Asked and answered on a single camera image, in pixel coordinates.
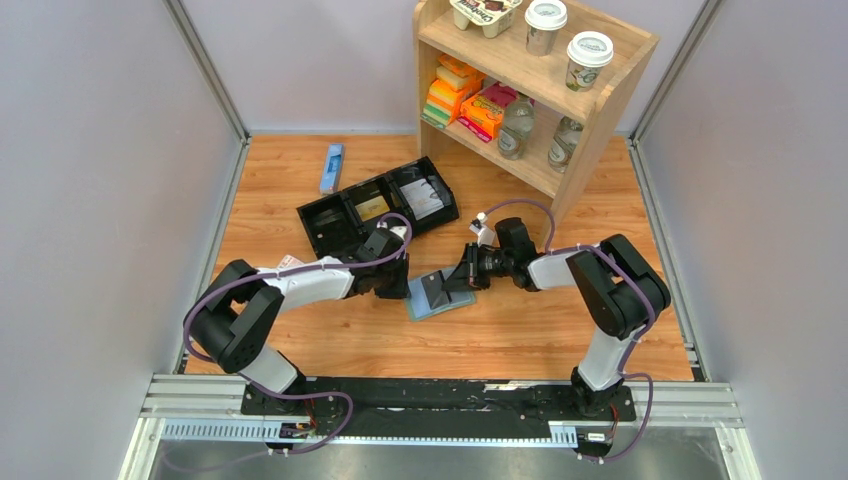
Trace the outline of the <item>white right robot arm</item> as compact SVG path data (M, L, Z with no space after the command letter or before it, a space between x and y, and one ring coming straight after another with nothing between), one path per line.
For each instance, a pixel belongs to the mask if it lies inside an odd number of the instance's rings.
M475 220L471 228L478 239L466 245L443 291L485 290L492 279L506 277L528 292L577 288L595 330L572 373L570 403L579 416L598 417L610 405L609 392L622 383L635 343L671 304L665 282L623 234L541 253L518 217L493 229Z

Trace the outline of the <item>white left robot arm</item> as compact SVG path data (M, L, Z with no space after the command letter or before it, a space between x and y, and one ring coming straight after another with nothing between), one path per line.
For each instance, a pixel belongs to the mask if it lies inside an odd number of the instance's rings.
M306 399L301 373L268 343L278 315L369 292L406 297L410 238L407 227L381 224L352 254L340 258L276 269L232 261L187 314L185 336L207 361L267 390L267 401L279 413L296 413Z

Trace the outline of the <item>dark grey VIP card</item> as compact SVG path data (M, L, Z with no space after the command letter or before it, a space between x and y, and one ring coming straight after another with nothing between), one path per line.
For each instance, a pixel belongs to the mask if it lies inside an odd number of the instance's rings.
M438 273L431 272L426 274L421 279L426 304L432 311L458 305L468 299L468 295L465 292L448 293L441 289L444 280L443 270L440 270Z

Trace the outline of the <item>teal leather card holder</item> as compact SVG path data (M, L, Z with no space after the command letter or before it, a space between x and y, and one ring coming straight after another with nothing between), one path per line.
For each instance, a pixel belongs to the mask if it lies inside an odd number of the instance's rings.
M442 289L444 281L454 270L454 267L447 267L408 281L409 295L405 299L405 306L412 322L423 321L476 302L471 291L448 292Z

